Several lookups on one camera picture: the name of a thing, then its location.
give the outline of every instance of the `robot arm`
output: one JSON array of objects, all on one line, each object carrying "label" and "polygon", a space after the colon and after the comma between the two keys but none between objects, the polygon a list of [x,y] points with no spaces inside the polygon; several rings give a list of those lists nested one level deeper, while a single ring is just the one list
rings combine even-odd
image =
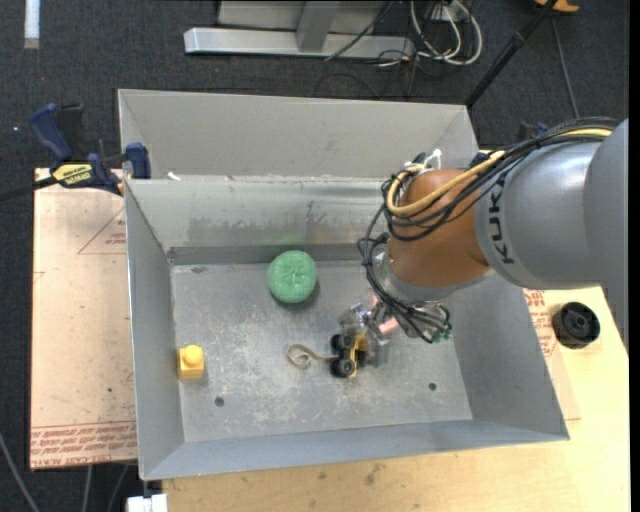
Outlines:
[{"label": "robot arm", "polygon": [[[592,119],[467,170],[406,165],[383,186],[360,242],[378,302],[347,315],[343,328],[370,330],[374,362],[384,360],[380,333],[390,319],[435,342],[455,323],[442,300],[497,272],[533,289],[600,284],[628,351],[627,145],[628,120]],[[373,238],[382,215],[387,232]]]}]

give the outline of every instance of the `black wheel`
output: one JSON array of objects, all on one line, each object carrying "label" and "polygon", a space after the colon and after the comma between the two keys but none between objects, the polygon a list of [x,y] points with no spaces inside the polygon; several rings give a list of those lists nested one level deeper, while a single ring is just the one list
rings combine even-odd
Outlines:
[{"label": "black wheel", "polygon": [[356,365],[351,359],[336,359],[331,363],[331,372],[336,377],[348,377],[356,371]]},{"label": "black wheel", "polygon": [[343,334],[336,340],[336,346],[339,350],[351,350],[356,346],[356,340],[353,338],[353,336]]}]

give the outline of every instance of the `black knob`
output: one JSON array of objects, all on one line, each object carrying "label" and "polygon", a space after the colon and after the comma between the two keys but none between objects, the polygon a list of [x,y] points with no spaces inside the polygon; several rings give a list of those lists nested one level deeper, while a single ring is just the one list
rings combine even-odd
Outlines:
[{"label": "black knob", "polygon": [[562,306],[552,319],[558,341],[571,348],[582,348],[600,336],[600,321],[596,314],[580,302]]}]

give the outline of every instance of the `blue clamp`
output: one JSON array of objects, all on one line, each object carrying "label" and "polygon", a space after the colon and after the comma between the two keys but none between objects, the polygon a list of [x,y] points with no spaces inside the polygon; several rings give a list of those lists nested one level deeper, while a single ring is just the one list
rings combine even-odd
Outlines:
[{"label": "blue clamp", "polygon": [[[97,153],[89,153],[86,157],[85,164],[91,166],[91,170],[87,172],[86,168],[72,169],[67,164],[75,164],[80,162],[72,161],[74,154],[73,148],[69,144],[67,137],[60,129],[56,118],[57,106],[55,103],[49,103],[35,112],[29,119],[29,126],[38,142],[53,151],[56,161],[49,169],[52,177],[54,177],[60,185],[67,188],[90,187],[112,192],[122,195],[119,186],[122,180],[111,172],[111,169],[104,165],[104,161]],[[107,158],[107,160],[117,159],[120,162],[130,161],[133,167],[133,177],[137,179],[151,178],[151,164],[146,148],[139,142],[129,144],[125,153],[117,157]],[[64,172],[56,173],[61,166],[65,166]],[[74,175],[74,179],[69,179],[70,174]]]}]

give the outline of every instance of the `yellow cable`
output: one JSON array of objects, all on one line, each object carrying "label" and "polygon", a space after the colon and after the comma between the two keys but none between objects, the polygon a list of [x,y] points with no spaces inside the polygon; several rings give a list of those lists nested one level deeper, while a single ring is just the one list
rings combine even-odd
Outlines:
[{"label": "yellow cable", "polygon": [[[562,133],[562,134],[556,135],[556,137],[564,137],[564,136],[570,136],[570,135],[571,136],[591,135],[591,136],[603,137],[604,138],[604,137],[607,137],[610,134],[611,134],[611,130],[608,130],[608,129],[605,129],[605,128],[583,128],[583,129],[577,129],[577,130],[572,130],[572,131],[569,131],[569,132],[566,132],[566,133]],[[473,176],[476,176],[477,174],[481,173],[482,171],[484,171],[488,167],[492,166],[504,154],[505,154],[504,151],[496,151],[495,153],[493,153],[493,154],[491,154],[489,156],[488,160],[485,160],[484,162],[476,165],[475,167],[472,167],[471,169],[465,171],[464,173],[462,173],[457,178],[454,178],[449,183],[447,183],[447,184],[443,185],[442,187],[434,190],[429,195],[423,197],[422,199],[419,199],[415,203],[408,204],[406,206],[396,206],[396,205],[393,204],[393,198],[395,197],[395,194],[398,191],[398,187],[400,186],[400,183],[402,182],[402,179],[404,177],[406,177],[407,174],[412,174],[412,173],[416,172],[416,170],[417,170],[417,169],[413,169],[413,168],[409,167],[406,170],[404,170],[403,172],[399,173],[398,176],[391,183],[391,186],[389,187],[389,191],[387,192],[387,197],[386,197],[387,209],[393,215],[399,215],[399,216],[403,216],[403,217],[410,217],[411,215],[414,215],[414,214],[424,210],[431,203],[437,201],[440,197],[442,197],[444,194],[449,192],[449,190],[451,190],[456,185],[459,185],[460,183],[468,180],[469,178],[471,178]]]},{"label": "yellow cable", "polygon": [[386,206],[387,209],[394,215],[401,215],[404,217],[410,217],[411,215],[418,213],[429,206],[434,201],[438,200],[444,194],[449,192],[453,187],[459,185],[460,183],[468,180],[469,178],[476,176],[477,174],[484,171],[486,168],[492,166],[496,163],[498,159],[500,159],[505,154],[504,151],[496,151],[491,154],[487,160],[484,162],[472,167],[471,169],[463,172],[460,176],[452,179],[450,182],[442,185],[440,188],[431,192],[431,194],[424,196],[422,199],[419,199],[415,203],[408,204],[406,206],[396,206],[393,204],[393,198],[395,196],[398,187],[400,186],[402,178],[409,174],[408,172],[401,172],[398,174],[398,177],[391,183],[389,187],[389,191],[387,192],[386,197]]}]

